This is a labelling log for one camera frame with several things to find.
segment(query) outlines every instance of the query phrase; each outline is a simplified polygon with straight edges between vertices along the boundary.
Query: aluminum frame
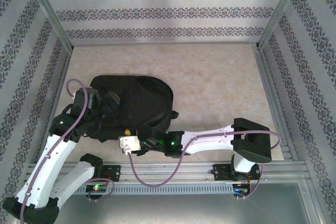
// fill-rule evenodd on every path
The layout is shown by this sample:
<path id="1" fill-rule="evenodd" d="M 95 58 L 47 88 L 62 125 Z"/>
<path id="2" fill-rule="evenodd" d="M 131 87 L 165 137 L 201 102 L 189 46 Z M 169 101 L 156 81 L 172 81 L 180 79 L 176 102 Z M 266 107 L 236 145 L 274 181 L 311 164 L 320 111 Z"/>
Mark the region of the aluminum frame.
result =
<path id="1" fill-rule="evenodd" d="M 120 181 L 117 185 L 127 185 L 128 188 L 137 188 L 138 181 L 133 175 L 130 163 L 105 162 L 105 165 L 120 165 Z M 229 162 L 183 162 L 176 176 L 169 185 L 219 185 L 244 183 L 246 181 L 217 182 L 210 173 L 213 164 L 229 164 Z M 76 162 L 65 162 L 57 181 L 62 179 L 76 165 Z M 175 162 L 135 163 L 135 170 L 139 176 L 149 184 L 155 184 L 167 179 L 176 167 Z M 28 168 L 26 179 L 33 171 L 35 164 Z M 317 195 L 311 182 L 310 174 L 305 161 L 273 161 L 264 165 L 260 183 L 296 183 L 299 186 L 306 214 L 311 224 L 326 223 Z"/>
<path id="2" fill-rule="evenodd" d="M 274 83 L 272 82 L 271 74 L 265 62 L 264 53 L 258 49 L 256 44 L 252 45 L 252 49 L 255 55 L 257 67 L 260 73 L 260 78 L 264 86 L 266 99 L 269 104 L 270 112 L 272 115 L 276 131 L 282 136 L 284 143 L 288 145 L 291 159 L 293 161 L 297 161 L 299 160 L 299 158 L 294 148 L 293 141 L 290 137 L 286 119 L 283 115 L 281 104 L 277 97 L 277 92 Z"/>
<path id="3" fill-rule="evenodd" d="M 63 45 L 65 46 L 67 52 L 72 52 L 72 44 L 70 38 L 64 29 L 61 21 L 59 20 L 55 10 L 50 4 L 49 0 L 38 0 L 39 4 L 41 5 L 42 9 L 45 11 L 50 23 L 52 24 L 53 28 L 55 29 L 58 37 L 62 41 Z"/>
<path id="4" fill-rule="evenodd" d="M 267 40 L 271 36 L 271 34 L 274 31 L 274 28 L 277 26 L 279 19 L 283 15 L 283 12 L 287 8 L 290 0 L 280 0 L 277 7 L 275 8 L 274 12 L 272 13 L 271 18 L 269 19 L 269 22 L 267 23 L 264 31 L 262 32 L 262 35 L 258 42 L 258 47 L 263 49 L 265 44 L 267 43 Z"/>

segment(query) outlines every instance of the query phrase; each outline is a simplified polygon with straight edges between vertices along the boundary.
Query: black backpack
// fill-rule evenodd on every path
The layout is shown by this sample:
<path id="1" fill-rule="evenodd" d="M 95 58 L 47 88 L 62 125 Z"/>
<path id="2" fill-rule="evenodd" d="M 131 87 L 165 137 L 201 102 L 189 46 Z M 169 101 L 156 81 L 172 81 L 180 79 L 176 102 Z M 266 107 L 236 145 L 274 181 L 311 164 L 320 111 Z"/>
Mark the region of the black backpack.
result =
<path id="1" fill-rule="evenodd" d="M 139 132 L 166 132 L 173 111 L 173 91 L 162 80 L 149 76 L 97 76 L 90 86 L 101 98 L 99 129 L 88 136 L 117 140 L 119 136 Z"/>

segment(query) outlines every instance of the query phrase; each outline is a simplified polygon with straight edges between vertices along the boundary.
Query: black bracket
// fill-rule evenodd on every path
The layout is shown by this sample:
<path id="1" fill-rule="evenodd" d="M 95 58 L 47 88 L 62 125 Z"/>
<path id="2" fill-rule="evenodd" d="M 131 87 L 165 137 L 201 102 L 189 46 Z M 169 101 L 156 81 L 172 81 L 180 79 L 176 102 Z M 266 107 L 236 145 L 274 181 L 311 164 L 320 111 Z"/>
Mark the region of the black bracket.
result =
<path id="1" fill-rule="evenodd" d="M 109 178 L 113 182 L 119 182 L 120 165 L 103 165 L 102 178 Z"/>
<path id="2" fill-rule="evenodd" d="M 260 169 L 258 164 L 252 166 L 249 173 L 234 172 L 232 171 L 231 164 L 214 164 L 212 167 L 213 169 L 210 172 L 214 175 L 215 181 L 248 180 L 248 175 L 251 177 L 251 180 L 258 180 L 260 178 Z"/>

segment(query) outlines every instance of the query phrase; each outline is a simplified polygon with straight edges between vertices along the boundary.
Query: robotic arm base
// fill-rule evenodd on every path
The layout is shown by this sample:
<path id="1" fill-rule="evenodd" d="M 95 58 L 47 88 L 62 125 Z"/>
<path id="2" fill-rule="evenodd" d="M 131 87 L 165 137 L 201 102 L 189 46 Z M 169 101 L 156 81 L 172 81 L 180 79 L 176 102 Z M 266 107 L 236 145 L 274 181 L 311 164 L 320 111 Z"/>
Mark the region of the robotic arm base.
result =
<path id="1" fill-rule="evenodd" d="M 260 177 L 260 170 L 258 164 L 254 164 L 249 172 L 238 172 L 235 170 L 235 155 L 231 158 L 231 164 L 214 164 L 211 173 L 214 175 L 215 181 L 242 181 L 258 180 Z"/>
<path id="2" fill-rule="evenodd" d="M 27 224 L 53 224 L 55 223 L 59 208 L 57 206 L 58 198 L 49 198 L 48 204 L 43 208 L 35 208 L 34 205 L 26 206 L 24 220 Z M 12 216 L 20 219 L 20 210 L 22 203 L 18 202 L 16 197 L 5 199 L 2 207 Z"/>

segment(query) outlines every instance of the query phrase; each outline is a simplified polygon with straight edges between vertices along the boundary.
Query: floor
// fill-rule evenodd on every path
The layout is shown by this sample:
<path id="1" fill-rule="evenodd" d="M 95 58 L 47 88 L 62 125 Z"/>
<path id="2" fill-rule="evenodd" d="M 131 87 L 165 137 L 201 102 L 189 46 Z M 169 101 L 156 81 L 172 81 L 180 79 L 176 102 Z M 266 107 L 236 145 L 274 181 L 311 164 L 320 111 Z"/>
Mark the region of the floor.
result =
<path id="1" fill-rule="evenodd" d="M 299 186 L 275 183 L 260 184 L 252 197 L 239 201 L 230 194 L 193 193 L 113 195 L 95 203 L 74 195 L 63 205 L 55 224 L 73 220 L 80 224 L 310 223 Z"/>
<path id="2" fill-rule="evenodd" d="M 67 72 L 70 78 L 89 85 L 100 74 L 143 74 L 165 81 L 174 92 L 171 131 L 203 131 L 247 118 L 275 130 L 251 45 L 171 44 L 75 47 Z M 70 85 L 75 92 L 77 84 Z M 65 87 L 57 114 L 69 103 Z M 81 138 L 67 161 L 78 161 L 86 154 L 104 161 L 127 162 L 118 141 Z M 228 161 L 231 151 L 206 151 L 185 157 L 186 161 Z M 281 149 L 272 150 L 273 160 L 283 160 Z M 162 153 L 134 157 L 135 162 L 174 162 Z"/>

